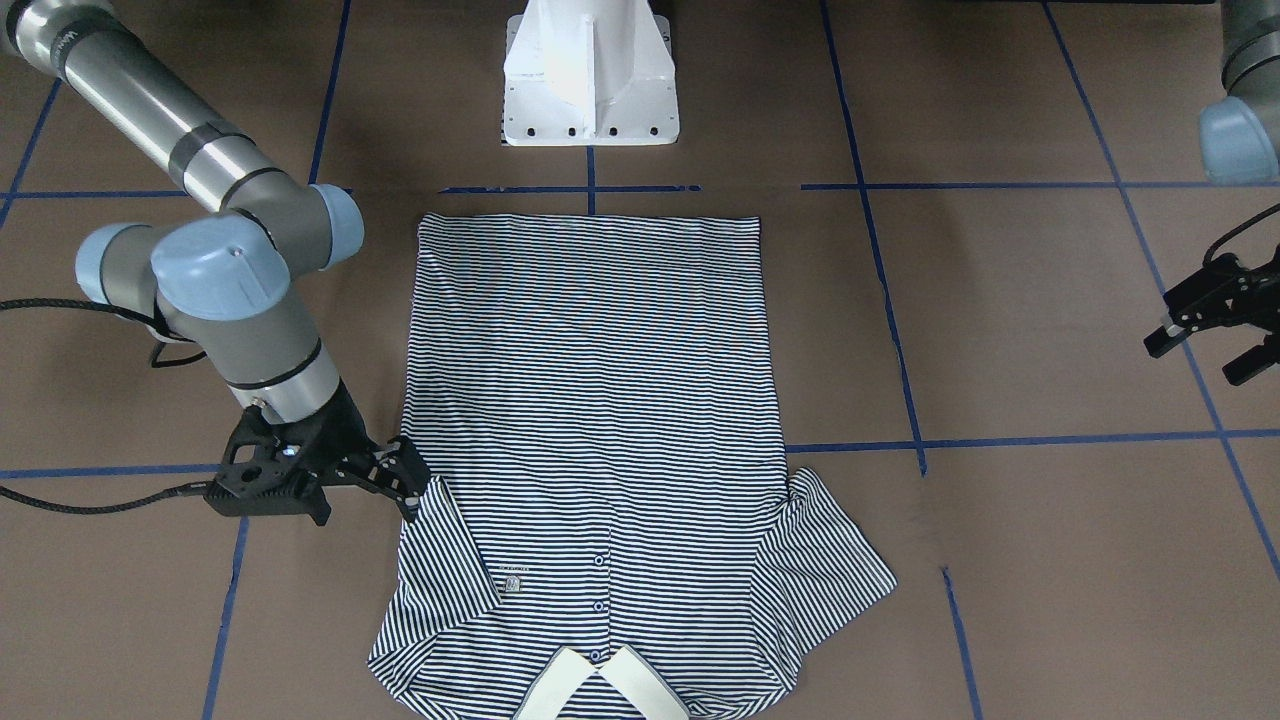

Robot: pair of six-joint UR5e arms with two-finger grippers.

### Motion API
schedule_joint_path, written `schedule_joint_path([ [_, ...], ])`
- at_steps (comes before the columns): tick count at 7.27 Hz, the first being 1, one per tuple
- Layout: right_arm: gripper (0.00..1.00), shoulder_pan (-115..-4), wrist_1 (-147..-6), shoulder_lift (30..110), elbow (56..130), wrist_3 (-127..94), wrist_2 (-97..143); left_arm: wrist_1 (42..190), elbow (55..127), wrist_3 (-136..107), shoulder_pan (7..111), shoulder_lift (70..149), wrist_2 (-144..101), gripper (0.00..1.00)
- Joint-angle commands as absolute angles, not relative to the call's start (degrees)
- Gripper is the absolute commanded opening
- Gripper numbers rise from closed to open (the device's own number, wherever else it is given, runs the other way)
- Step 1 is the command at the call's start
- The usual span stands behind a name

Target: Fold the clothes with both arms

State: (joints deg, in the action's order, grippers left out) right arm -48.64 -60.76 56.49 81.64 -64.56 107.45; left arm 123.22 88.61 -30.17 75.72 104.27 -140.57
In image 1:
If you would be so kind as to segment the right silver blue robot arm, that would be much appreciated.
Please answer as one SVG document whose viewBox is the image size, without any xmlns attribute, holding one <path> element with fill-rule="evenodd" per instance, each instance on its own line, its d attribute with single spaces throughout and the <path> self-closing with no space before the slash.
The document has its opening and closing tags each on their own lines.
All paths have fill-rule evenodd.
<svg viewBox="0 0 1280 720">
<path fill-rule="evenodd" d="M 134 501 L 72 506 L 4 489 L 51 512 L 124 512 L 201 497 L 227 518 L 326 524 L 330 487 L 389 498 L 416 521 L 431 473 L 412 442 L 369 437 L 342 374 L 296 291 L 361 250 L 362 214 L 344 190 L 302 184 L 165 67 L 109 1 L 5 1 L 3 51 L 73 88 L 191 196 L 180 224 L 105 225 L 76 255 L 84 299 L 23 299 L 146 325 L 159 347 L 195 345 L 241 406 L 209 480 Z"/>
</svg>

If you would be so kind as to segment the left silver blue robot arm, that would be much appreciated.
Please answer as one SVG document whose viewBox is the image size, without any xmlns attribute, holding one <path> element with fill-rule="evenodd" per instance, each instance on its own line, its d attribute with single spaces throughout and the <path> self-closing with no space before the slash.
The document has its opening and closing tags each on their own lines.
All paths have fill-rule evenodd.
<svg viewBox="0 0 1280 720">
<path fill-rule="evenodd" d="M 1275 1 L 1221 4 L 1225 96 L 1198 119 L 1207 179 L 1220 186 L 1276 181 L 1279 176 L 1279 5 Z M 1225 246 L 1277 215 L 1277 205 L 1243 220 L 1215 240 L 1199 268 L 1164 292 L 1166 315 L 1143 345 L 1162 357 L 1192 334 L 1249 325 L 1262 341 L 1222 366 L 1230 386 L 1243 386 L 1279 363 L 1279 256 L 1247 266 Z"/>
</svg>

